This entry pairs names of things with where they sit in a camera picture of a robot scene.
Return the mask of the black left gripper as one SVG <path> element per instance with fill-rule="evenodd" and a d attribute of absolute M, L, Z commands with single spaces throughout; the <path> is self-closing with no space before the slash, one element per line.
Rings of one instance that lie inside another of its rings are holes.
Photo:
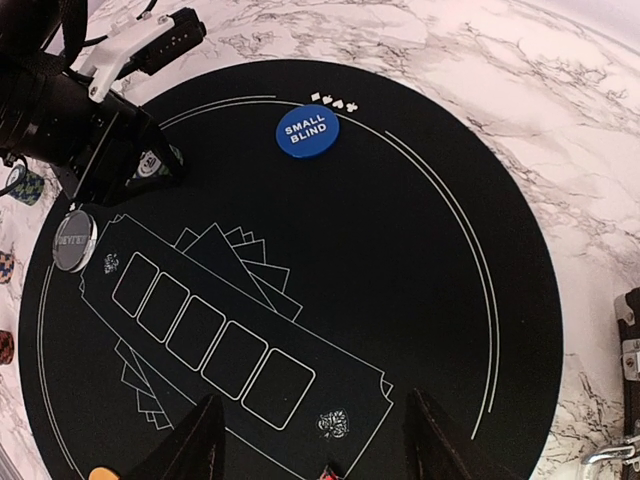
<path fill-rule="evenodd" d="M 206 27 L 183 7 L 148 3 L 88 39 L 85 1 L 1 4 L 1 162 L 51 167 L 70 201 L 113 206 L 178 184 L 180 151 L 157 121 L 113 91 L 135 71 L 153 75 L 201 44 Z"/>

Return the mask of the orange big blind button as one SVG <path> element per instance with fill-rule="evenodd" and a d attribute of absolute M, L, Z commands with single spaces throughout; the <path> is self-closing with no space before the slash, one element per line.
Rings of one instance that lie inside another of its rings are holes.
<path fill-rule="evenodd" d="M 98 466 L 91 470 L 89 473 L 89 480 L 120 480 L 120 475 L 105 466 Z"/>

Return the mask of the green fifty poker chip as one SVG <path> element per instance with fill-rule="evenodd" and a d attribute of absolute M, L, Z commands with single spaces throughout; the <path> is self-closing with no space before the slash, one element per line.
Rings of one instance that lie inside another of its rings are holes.
<path fill-rule="evenodd" d="M 168 170 L 153 151 L 145 151 L 140 159 L 140 163 L 135 173 L 138 179 L 155 178 L 165 176 Z"/>

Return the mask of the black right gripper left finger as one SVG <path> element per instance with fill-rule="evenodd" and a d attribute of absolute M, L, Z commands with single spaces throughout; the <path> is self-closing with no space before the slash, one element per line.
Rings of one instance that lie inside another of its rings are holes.
<path fill-rule="evenodd" d="M 125 478 L 223 479 L 225 450 L 223 403 L 208 395 Z"/>

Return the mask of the blue small blind button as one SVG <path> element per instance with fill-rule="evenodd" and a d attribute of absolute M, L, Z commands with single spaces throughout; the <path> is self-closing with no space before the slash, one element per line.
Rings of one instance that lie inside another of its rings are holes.
<path fill-rule="evenodd" d="M 340 134 L 337 115 L 322 105 L 303 105 L 286 113 L 275 130 L 279 148 L 296 159 L 310 159 L 329 150 Z"/>

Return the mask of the red triangular marker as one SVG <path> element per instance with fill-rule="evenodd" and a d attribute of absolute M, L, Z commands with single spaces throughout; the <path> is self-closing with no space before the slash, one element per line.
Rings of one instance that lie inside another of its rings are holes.
<path fill-rule="evenodd" d="M 339 467 L 333 462 L 329 462 L 322 470 L 319 480 L 343 480 Z"/>

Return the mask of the green poker chip stack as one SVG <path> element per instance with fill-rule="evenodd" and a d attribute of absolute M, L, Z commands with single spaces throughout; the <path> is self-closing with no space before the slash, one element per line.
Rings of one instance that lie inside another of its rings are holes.
<path fill-rule="evenodd" d="M 34 206 L 44 192 L 45 180 L 37 173 L 19 164 L 12 168 L 6 180 L 6 187 L 10 186 L 12 189 L 8 195 L 11 198 L 24 205 Z"/>

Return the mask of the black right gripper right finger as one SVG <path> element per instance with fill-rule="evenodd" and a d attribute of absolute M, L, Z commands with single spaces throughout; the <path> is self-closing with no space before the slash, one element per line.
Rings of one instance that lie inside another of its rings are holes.
<path fill-rule="evenodd" d="M 488 459 L 424 391 L 406 397 L 403 425 L 408 479 L 500 479 Z"/>

